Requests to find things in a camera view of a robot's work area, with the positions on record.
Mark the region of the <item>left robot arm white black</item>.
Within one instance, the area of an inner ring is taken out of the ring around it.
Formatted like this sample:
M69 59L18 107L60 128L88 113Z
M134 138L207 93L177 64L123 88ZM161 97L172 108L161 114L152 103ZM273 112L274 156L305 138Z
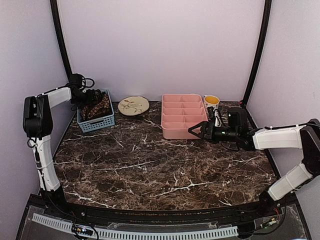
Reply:
M55 192L60 187L51 151L53 131L52 108L71 102L77 107L96 102L98 97L93 89L83 87L58 87L24 100L23 130L28 138L27 145L32 149L38 170L40 187L47 192Z

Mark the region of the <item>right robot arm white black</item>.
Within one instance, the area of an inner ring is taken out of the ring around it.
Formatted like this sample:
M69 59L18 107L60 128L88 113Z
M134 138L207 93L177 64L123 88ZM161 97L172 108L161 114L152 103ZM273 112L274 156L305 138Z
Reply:
M320 174L320 122L316 118L295 125L253 129L247 124L215 126L212 121L202 121L188 132L213 144L235 143L245 151L301 152L301 160L270 185L264 193L266 198L255 205L255 213L260 217L274 210L274 201L299 190Z

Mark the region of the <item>brown floral tie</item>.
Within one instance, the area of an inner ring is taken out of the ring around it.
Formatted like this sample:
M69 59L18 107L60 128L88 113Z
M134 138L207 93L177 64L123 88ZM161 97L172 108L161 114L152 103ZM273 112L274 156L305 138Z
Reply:
M112 114L111 102L107 93L104 93L102 95L102 99L99 103L97 103L96 105L91 105L86 107L91 107L95 111L95 115L93 119L109 116Z

